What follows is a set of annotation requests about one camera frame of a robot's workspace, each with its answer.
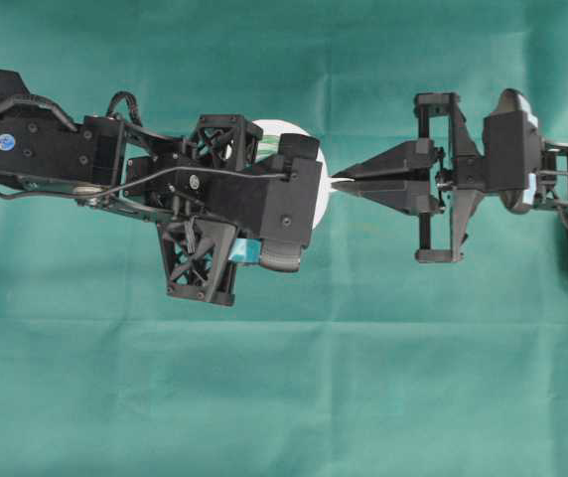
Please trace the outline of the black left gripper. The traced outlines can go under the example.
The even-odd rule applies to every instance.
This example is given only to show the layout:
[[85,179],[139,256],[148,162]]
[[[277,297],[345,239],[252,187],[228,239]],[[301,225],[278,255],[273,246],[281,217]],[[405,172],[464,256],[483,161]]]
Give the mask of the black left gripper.
[[[179,168],[124,192],[169,214],[157,221],[157,232],[170,296],[230,306],[235,263],[260,262],[261,240],[237,238],[237,227],[206,214],[197,174],[237,174],[255,162],[261,138],[262,130],[242,115],[203,115],[190,135],[169,145],[151,143],[147,155],[128,161],[128,182]],[[316,161],[319,147],[313,136],[283,133],[277,153]]]

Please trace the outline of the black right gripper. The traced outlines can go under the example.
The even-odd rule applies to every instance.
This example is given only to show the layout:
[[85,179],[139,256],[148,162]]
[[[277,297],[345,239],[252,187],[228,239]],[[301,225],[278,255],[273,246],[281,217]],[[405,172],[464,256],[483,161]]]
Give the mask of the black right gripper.
[[[482,156],[466,126],[454,92],[418,93],[414,98],[421,138],[402,142],[364,162],[333,175],[335,190],[367,199],[405,215],[419,215],[419,248],[415,258],[420,263],[453,263],[463,258],[462,245],[467,226],[485,194]],[[448,118],[448,148],[436,148],[430,137],[430,119]],[[450,214],[450,245],[447,249],[431,246],[431,218],[441,212],[438,200],[430,194],[428,181],[367,180],[429,169],[436,161],[435,175],[440,195],[447,194]]]

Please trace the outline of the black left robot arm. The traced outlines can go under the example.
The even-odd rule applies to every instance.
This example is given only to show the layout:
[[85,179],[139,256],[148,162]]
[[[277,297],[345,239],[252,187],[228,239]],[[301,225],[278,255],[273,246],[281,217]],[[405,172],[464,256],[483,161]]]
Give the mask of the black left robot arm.
[[299,269],[313,230],[319,143],[286,133],[257,155],[263,131],[236,114],[171,136],[146,129],[135,96],[75,122],[0,70],[0,198],[70,199],[156,227],[170,296],[229,306],[241,263]]

